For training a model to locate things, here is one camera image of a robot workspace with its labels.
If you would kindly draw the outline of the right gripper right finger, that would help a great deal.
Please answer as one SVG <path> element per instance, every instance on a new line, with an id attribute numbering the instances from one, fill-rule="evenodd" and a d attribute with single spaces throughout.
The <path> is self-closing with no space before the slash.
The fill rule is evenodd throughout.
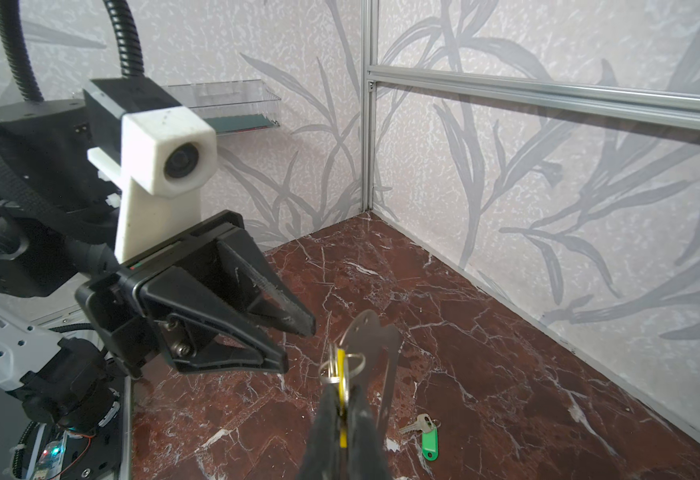
<path id="1" fill-rule="evenodd" d="M 360 386 L 350 392 L 347 413 L 347 478 L 391 479 L 387 457 L 375 426 L 366 392 Z"/>

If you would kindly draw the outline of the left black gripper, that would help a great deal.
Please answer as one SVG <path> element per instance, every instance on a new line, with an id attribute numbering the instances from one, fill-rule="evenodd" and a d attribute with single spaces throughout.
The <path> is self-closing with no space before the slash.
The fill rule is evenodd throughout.
<path id="1" fill-rule="evenodd" d="M 182 374 L 284 374 L 285 350 L 252 322 L 316 333 L 315 316 L 229 210 L 88 281 L 75 297 L 134 378 L 156 356 Z"/>

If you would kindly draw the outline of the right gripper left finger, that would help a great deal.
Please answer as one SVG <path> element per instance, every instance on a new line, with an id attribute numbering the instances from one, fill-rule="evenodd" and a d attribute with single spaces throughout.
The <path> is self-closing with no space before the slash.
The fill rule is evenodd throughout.
<path id="1" fill-rule="evenodd" d="M 345 479 L 344 450 L 340 447 L 342 416 L 338 388 L 325 385 L 311 426 L 299 479 Z"/>

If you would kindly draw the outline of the key with green tag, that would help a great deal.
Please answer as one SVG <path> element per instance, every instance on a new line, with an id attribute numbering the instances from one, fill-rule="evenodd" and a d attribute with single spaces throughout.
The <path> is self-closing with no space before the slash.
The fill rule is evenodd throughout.
<path id="1" fill-rule="evenodd" d="M 439 422 L 429 414 L 419 414 L 408 425 L 399 429 L 401 435 L 418 433 L 421 438 L 421 452 L 427 461 L 435 461 L 439 457 Z"/>

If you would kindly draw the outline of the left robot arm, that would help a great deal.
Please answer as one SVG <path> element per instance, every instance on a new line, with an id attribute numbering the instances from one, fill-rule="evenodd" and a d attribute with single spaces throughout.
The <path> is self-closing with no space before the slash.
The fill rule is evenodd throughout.
<path id="1" fill-rule="evenodd" d="M 98 336 L 0 314 L 0 387 L 30 419 L 90 437 L 120 407 L 118 372 L 161 355 L 182 373 L 284 373 L 269 331 L 315 333 L 241 215 L 201 218 L 216 147 L 174 101 L 0 107 L 0 293 L 46 297 L 83 275 L 75 298 Z"/>

